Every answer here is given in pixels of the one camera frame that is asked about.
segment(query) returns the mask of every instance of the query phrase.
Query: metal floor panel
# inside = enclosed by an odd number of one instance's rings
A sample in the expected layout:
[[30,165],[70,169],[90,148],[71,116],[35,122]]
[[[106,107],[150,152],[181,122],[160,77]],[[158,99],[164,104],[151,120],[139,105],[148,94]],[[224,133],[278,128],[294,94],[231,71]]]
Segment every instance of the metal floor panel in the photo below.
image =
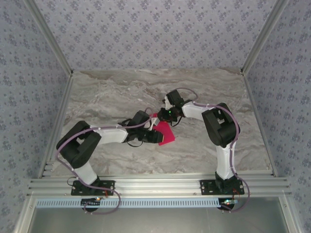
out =
[[28,233],[288,233],[278,198],[253,198],[237,213],[217,208],[36,208]]

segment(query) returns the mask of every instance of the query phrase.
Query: marble surface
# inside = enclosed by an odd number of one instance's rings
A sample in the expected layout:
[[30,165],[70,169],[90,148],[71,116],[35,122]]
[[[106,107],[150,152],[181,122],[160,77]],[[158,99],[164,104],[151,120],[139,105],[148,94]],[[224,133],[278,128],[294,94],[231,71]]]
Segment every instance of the marble surface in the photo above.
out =
[[[266,170],[270,161],[254,112],[238,72],[225,69],[158,69],[79,71],[73,87],[62,135],[79,120],[102,126],[133,117],[151,107],[158,112],[165,94],[188,87],[199,94],[200,103],[225,102],[241,127],[235,150],[237,170]],[[193,94],[180,91],[184,99]],[[127,144],[99,145],[90,162],[98,175],[141,173],[214,172],[216,149],[204,123],[184,118],[173,128],[176,140],[164,146],[144,143],[139,148]],[[53,176],[70,175],[54,163]]]

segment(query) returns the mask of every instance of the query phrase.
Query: red cloth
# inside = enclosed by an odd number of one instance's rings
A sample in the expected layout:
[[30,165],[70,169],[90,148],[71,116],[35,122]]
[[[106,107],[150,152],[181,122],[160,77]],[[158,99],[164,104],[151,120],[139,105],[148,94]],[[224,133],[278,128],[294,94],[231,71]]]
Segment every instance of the red cloth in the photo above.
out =
[[167,122],[160,121],[160,123],[157,126],[154,125],[152,129],[161,132],[164,136],[163,142],[159,143],[160,146],[175,141],[175,136],[170,128],[170,125]]

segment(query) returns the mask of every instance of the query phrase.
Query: wallpaper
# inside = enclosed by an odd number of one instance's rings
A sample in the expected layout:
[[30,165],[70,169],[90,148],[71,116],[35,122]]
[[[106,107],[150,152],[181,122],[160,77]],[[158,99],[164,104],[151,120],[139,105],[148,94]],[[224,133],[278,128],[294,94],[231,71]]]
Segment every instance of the wallpaper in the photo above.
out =
[[311,232],[311,2],[292,0],[247,77],[280,176]]
[[0,3],[0,233],[14,229],[67,76],[22,0]]
[[72,69],[242,67],[275,0],[36,0]]

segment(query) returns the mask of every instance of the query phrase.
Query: aluminum frame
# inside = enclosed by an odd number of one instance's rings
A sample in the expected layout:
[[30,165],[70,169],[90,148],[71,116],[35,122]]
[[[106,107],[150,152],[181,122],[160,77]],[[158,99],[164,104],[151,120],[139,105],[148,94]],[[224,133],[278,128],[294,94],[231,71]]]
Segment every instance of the aluminum frame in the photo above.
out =
[[44,35],[45,39],[47,40],[48,44],[51,47],[51,50],[55,54],[57,60],[59,61],[60,65],[67,73],[67,75],[71,74],[70,65],[64,56],[63,51],[59,47],[52,31],[48,27],[41,11],[39,10],[38,5],[36,4],[35,0],[24,0],[25,5],[27,6],[30,14],[33,16],[35,22],[37,23],[39,29],[41,30],[42,34]]
[[256,38],[256,41],[254,42],[247,58],[245,59],[245,62],[242,66],[243,75],[246,75],[248,73],[253,63],[256,61],[259,52],[266,43],[266,40],[268,39],[274,26],[277,24],[278,19],[281,17],[281,14],[283,13],[288,2],[289,0],[276,0],[268,18],[266,19],[259,35]]
[[254,113],[255,113],[255,118],[256,118],[256,121],[257,121],[259,130],[260,130],[260,133],[261,133],[261,137],[262,137],[263,143],[264,143],[264,145],[266,147],[266,150],[267,150],[267,154],[268,154],[268,157],[269,157],[269,160],[270,160],[270,165],[271,165],[271,168],[272,168],[272,171],[273,171],[273,175],[274,176],[278,176],[277,169],[276,169],[276,164],[274,163],[274,159],[272,157],[272,153],[271,153],[271,150],[270,150],[270,147],[269,147],[269,144],[268,144],[268,139],[267,139],[266,134],[264,132],[264,128],[263,128],[261,119],[259,117],[259,112],[257,110],[256,102],[255,102],[254,96],[252,94],[249,82],[248,82],[246,76],[244,76],[243,74],[242,74],[242,76],[243,76],[246,92],[248,94],[248,97],[249,97],[249,99],[251,101],[251,104],[252,104],[252,107],[253,107],[253,110],[254,110]]
[[[297,213],[293,208],[293,200],[289,183],[286,178],[274,177],[271,171],[240,171],[240,176],[249,184],[251,197],[279,197],[290,233],[302,233]],[[27,191],[27,198],[22,209],[15,233],[29,230],[34,209],[39,200],[46,198],[77,199],[71,196],[71,187],[67,185],[69,177],[32,179]],[[231,195],[202,196],[201,179],[214,179],[214,174],[151,174],[151,175],[120,175],[102,176],[102,180],[115,180],[115,190],[122,198],[148,199],[181,199],[192,198],[224,198]]]
[[60,138],[61,131],[62,131],[64,121],[65,121],[66,109],[68,107],[68,101],[70,97],[72,83],[73,83],[73,78],[70,75],[66,83],[65,91],[62,96],[61,105],[58,109],[58,113],[56,115],[56,119],[53,124],[52,133],[49,137],[47,148],[45,150],[45,153],[44,153],[44,156],[41,162],[41,166],[40,166],[39,173],[38,173],[39,178],[42,178],[48,161],[52,160],[52,157],[56,151],[55,149],[56,143],[57,143],[57,140]]

